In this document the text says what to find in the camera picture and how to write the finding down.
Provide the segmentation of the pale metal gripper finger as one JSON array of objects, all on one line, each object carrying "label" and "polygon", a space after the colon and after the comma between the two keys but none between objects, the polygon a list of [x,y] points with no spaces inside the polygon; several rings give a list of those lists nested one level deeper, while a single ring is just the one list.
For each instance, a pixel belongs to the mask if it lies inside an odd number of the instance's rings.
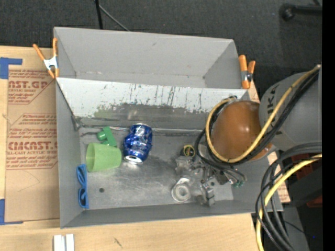
[{"label": "pale metal gripper finger", "polygon": [[204,206],[211,207],[215,204],[215,194],[213,189],[202,190],[201,194],[197,196],[197,201]]},{"label": "pale metal gripper finger", "polygon": [[214,179],[209,180],[201,180],[200,181],[200,188],[202,191],[212,191],[216,185],[216,182]]}]

